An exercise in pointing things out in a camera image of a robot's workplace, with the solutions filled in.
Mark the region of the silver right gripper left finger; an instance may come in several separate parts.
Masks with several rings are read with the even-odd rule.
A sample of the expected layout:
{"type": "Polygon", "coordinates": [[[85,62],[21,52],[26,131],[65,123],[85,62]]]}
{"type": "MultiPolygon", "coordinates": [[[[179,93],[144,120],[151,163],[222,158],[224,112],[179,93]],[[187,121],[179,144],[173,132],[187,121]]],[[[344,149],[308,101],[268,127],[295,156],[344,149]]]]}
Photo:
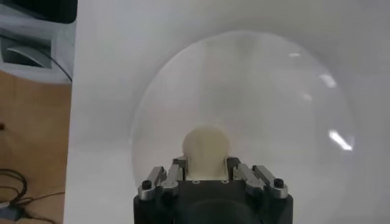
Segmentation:
{"type": "Polygon", "coordinates": [[[140,200],[153,200],[157,190],[176,196],[179,191],[179,181],[186,179],[186,157],[174,158],[168,170],[162,166],[152,169],[148,177],[138,186],[140,200]]]}

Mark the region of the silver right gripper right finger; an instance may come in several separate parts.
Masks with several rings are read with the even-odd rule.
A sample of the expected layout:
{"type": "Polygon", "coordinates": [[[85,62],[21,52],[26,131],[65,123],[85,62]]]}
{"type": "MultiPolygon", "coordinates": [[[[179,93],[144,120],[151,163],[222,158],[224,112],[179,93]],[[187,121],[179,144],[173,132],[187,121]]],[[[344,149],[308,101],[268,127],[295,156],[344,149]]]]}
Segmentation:
{"type": "Polygon", "coordinates": [[[284,180],[275,177],[265,166],[253,165],[250,168],[239,158],[231,156],[225,160],[225,165],[229,180],[243,180],[248,194],[265,192],[276,199],[288,197],[288,187],[284,180]]]}

